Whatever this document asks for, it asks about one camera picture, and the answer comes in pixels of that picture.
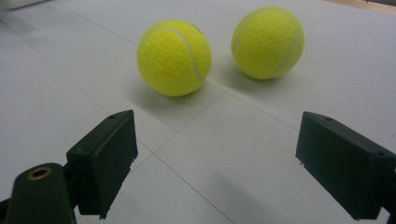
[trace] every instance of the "table surface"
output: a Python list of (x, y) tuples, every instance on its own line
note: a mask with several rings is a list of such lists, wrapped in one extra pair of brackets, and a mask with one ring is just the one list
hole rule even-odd
[[(280, 6), (305, 32), (284, 77), (233, 62), (251, 10)], [(195, 24), (213, 64), (197, 92), (168, 98), (139, 75), (150, 25)], [(65, 152), (105, 117), (135, 112), (139, 156), (100, 223), (355, 223), (295, 158), (304, 111), (396, 152), (396, 16), (318, 0), (53, 0), (0, 11), (0, 200), (15, 177)], [(386, 223), (388, 213), (378, 220)], [(81, 217), (78, 223), (99, 223)]]

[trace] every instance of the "tennis ball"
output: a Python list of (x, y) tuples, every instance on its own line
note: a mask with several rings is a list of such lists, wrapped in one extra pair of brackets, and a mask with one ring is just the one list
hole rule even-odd
[(257, 79), (285, 75), (300, 60), (303, 49), (303, 27), (282, 7), (250, 12), (233, 32), (236, 64), (246, 75)]
[(137, 48), (141, 77), (165, 96), (182, 96), (204, 83), (212, 64), (205, 36), (186, 21), (161, 21), (143, 35)]

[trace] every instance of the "ball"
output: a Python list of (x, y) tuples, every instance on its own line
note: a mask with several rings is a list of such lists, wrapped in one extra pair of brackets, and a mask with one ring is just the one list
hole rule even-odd
[(194, 25), (180, 20), (151, 26), (136, 54), (141, 77), (165, 96), (182, 96), (199, 89), (212, 64), (205, 36)]
[(235, 63), (257, 79), (281, 77), (303, 54), (304, 29), (283, 7), (262, 7), (246, 15), (233, 32)]

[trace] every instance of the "white table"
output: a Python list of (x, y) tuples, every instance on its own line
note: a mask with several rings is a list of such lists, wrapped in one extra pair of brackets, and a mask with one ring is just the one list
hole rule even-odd
[[(280, 79), (243, 76), (235, 25), (257, 7), (300, 18), (305, 49)], [(155, 22), (190, 21), (210, 41), (205, 85), (151, 90), (135, 61)], [(0, 200), (14, 178), (133, 109), (139, 157), (101, 223), (355, 223), (294, 157), (302, 113), (343, 122), (396, 152), (396, 16), (318, 0), (54, 0), (0, 11)], [(376, 221), (385, 223), (383, 210)], [(78, 223), (99, 223), (81, 217)]]

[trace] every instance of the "tennis ball seam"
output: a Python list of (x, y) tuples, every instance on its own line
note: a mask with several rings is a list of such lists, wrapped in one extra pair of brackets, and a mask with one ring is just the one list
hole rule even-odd
[(280, 69), (282, 68), (282, 66), (286, 63), (286, 61), (288, 60), (288, 58), (291, 56), (291, 54), (294, 52), (294, 50), (297, 48), (297, 43), (298, 43), (298, 30), (297, 30), (297, 24), (296, 21), (294, 20), (294, 18), (292, 18), (290, 15), (288, 15), (287, 13), (284, 13), (283, 11), (275, 8), (275, 7), (270, 7), (270, 8), (263, 8), (262, 10), (257, 10), (256, 13), (252, 14), (249, 16), (249, 18), (245, 21), (245, 23), (242, 25), (241, 31), (238, 34), (238, 37), (235, 41), (235, 44), (233, 46), (233, 53), (237, 53), (237, 50), (239, 48), (239, 42), (241, 39), (242, 34), (245, 32), (246, 27), (248, 26), (249, 22), (251, 20), (253, 20), (253, 18), (255, 18), (256, 16), (258, 16), (259, 14), (262, 14), (264, 11), (278, 11), (280, 13), (282, 13), (283, 15), (285, 15), (286, 17), (288, 17), (291, 22), (293, 23), (293, 27), (294, 27), (294, 42), (293, 42), (293, 46), (290, 48), (287, 56), (285, 57), (285, 59), (283, 59), (283, 61), (279, 64), (279, 66), (276, 68), (275, 72), (269, 77), (269, 78), (273, 78), (276, 76), (276, 74), (280, 71)]
[(198, 78), (198, 80), (200, 80), (200, 81), (202, 81), (202, 82), (205, 81), (204, 77), (201, 76), (201, 74), (199, 73), (199, 71), (198, 71), (198, 69), (197, 69), (197, 67), (196, 67), (196, 65), (195, 65), (195, 60), (194, 60), (194, 56), (193, 56), (193, 53), (192, 53), (192, 49), (191, 49), (190, 43), (189, 43), (189, 41), (187, 40), (187, 38), (186, 38), (181, 32), (179, 32), (177, 29), (174, 29), (174, 28), (172, 28), (172, 27), (166, 27), (166, 26), (164, 26), (164, 27), (158, 27), (158, 28), (152, 30), (152, 31), (150, 32), (150, 34), (156, 32), (156, 31), (159, 31), (159, 30), (168, 30), (168, 31), (171, 31), (171, 32), (175, 33), (176, 35), (178, 35), (178, 36), (183, 40), (184, 44), (185, 44), (186, 47), (187, 47), (187, 51), (188, 51), (188, 53), (189, 53), (189, 55), (190, 55), (192, 70), (194, 71), (195, 76)]

